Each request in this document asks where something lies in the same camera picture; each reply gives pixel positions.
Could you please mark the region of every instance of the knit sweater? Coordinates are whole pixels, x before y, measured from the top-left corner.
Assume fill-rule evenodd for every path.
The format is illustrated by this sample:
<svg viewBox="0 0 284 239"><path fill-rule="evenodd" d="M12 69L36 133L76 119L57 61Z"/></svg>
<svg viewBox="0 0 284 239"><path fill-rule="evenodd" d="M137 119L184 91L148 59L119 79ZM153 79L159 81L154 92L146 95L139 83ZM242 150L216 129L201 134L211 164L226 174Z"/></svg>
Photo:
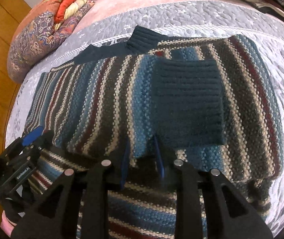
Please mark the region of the knit sweater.
<svg viewBox="0 0 284 239"><path fill-rule="evenodd" d="M173 238L176 194L157 190L144 157L155 133L194 167L219 168L263 216L281 170L274 91L255 44L242 35L170 37L145 54L52 69L41 76L25 131L38 125L55 132L56 146L78 153L42 152L30 179L39 193L64 169L90 168L129 136L138 168L130 168L123 191L108 194L115 238Z"/></svg>

